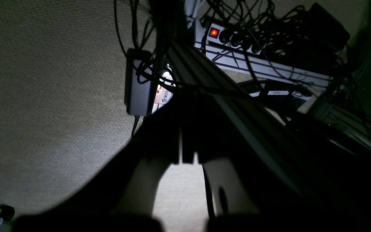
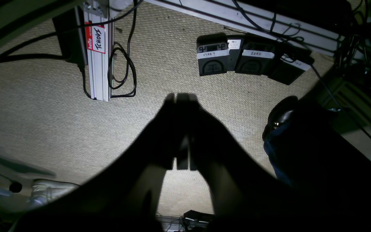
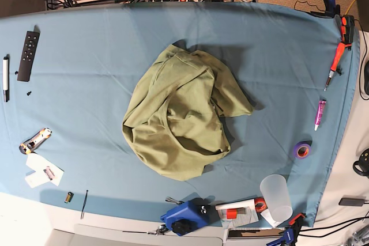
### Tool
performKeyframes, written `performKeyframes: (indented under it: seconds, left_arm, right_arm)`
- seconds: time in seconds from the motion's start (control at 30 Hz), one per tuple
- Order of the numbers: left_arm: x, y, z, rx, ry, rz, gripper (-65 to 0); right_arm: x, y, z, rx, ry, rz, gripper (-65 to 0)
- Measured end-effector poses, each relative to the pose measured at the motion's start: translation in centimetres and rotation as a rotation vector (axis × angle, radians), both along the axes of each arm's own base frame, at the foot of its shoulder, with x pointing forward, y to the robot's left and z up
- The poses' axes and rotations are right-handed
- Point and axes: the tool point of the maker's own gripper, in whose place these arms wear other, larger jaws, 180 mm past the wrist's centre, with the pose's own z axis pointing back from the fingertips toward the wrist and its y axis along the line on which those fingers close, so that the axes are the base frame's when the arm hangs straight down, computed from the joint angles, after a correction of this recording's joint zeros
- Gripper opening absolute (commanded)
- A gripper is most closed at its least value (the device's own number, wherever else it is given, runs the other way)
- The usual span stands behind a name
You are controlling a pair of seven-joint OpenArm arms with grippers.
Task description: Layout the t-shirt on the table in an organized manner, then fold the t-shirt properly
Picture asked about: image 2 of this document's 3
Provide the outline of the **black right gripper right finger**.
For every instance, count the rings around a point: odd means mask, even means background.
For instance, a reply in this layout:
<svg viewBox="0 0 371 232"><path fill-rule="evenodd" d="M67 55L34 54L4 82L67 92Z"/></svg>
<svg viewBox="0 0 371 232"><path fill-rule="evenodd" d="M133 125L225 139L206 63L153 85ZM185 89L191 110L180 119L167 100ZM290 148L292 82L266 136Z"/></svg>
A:
<svg viewBox="0 0 371 232"><path fill-rule="evenodd" d="M214 219L207 230L296 226L302 217L296 193L256 163L194 94L180 93L176 102L190 138L190 157L210 188Z"/></svg>

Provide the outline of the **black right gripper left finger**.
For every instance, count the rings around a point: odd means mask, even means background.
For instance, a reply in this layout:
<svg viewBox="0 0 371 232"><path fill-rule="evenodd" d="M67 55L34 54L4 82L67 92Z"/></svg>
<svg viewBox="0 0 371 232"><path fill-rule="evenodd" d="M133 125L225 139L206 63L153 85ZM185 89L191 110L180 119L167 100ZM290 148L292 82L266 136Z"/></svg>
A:
<svg viewBox="0 0 371 232"><path fill-rule="evenodd" d="M177 145L176 106L167 95L155 118L105 170L75 191L22 216L22 232L160 232L157 206Z"/></svg>

